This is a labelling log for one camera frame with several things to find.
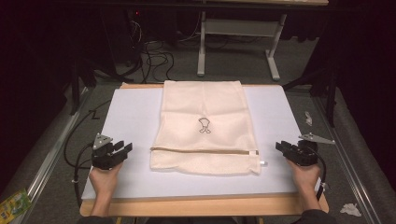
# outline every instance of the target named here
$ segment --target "cream fabric bag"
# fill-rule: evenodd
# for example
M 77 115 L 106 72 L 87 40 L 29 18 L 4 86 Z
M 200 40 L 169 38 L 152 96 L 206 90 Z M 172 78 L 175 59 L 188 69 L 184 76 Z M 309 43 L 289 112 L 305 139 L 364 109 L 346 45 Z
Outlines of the cream fabric bag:
M 151 169 L 198 175 L 259 174 L 248 103 L 239 81 L 165 81 Z

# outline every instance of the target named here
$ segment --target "printed drawing on bag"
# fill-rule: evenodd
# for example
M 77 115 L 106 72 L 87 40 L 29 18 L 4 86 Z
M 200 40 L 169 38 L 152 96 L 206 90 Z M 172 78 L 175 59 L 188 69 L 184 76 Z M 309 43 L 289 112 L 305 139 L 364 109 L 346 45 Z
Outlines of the printed drawing on bag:
M 198 121 L 200 121 L 201 124 L 202 124 L 202 129 L 199 131 L 200 133 L 211 133 L 209 128 L 208 128 L 209 127 L 209 123 L 210 123 L 209 119 L 200 118 L 200 119 L 198 119 Z

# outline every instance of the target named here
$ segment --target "desk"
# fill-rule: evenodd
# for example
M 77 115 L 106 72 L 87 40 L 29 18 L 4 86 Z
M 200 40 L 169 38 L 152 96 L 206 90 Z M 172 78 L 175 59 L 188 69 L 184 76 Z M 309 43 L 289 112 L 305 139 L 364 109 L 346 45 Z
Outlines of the desk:
M 134 87 L 148 89 L 131 89 Z M 291 171 L 275 142 L 297 142 L 300 134 L 283 89 L 277 85 L 246 86 L 247 103 L 262 159 L 261 175 L 200 176 L 152 172 L 149 148 L 160 121 L 162 89 L 127 85 L 116 90 L 102 134 L 113 142 L 134 143 L 120 174 L 110 206 L 111 216 L 262 216 L 298 215 L 302 209 Z M 88 181 L 80 213 L 87 216 L 94 191 Z M 329 210 L 324 196 L 322 208 Z
M 327 0 L 305 0 L 305 1 L 279 1 L 279 0 L 212 0 L 210 2 L 234 2 L 234 3 L 255 3 L 255 4 L 281 4 L 281 5 L 306 5 L 306 6 L 327 6 Z M 201 14 L 201 43 L 198 56 L 198 77 L 205 75 L 205 35 L 250 35 L 269 36 L 273 38 L 271 48 L 265 50 L 265 58 L 271 71 L 274 81 L 279 81 L 274 59 L 275 50 L 280 35 L 285 25 L 286 14 L 280 16 L 279 21 L 236 21 L 207 19 L 205 11 Z

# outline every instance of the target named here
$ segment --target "yellow package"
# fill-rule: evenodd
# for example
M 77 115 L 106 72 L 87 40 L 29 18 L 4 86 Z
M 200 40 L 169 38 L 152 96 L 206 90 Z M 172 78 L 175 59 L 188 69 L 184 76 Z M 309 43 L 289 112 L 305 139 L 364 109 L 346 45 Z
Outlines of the yellow package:
M 12 221 L 12 219 L 24 213 L 31 205 L 25 189 L 14 193 L 1 203 L 0 224 L 7 224 Z

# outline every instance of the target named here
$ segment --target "black sleeve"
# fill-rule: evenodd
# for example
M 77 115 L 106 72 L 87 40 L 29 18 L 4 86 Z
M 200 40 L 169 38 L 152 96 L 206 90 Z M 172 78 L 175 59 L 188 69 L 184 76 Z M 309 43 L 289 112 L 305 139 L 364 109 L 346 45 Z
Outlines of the black sleeve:
M 113 224 L 111 217 L 82 217 L 77 224 Z
M 306 210 L 301 215 L 299 224 L 336 224 L 337 221 L 334 217 L 323 212 L 322 210 Z

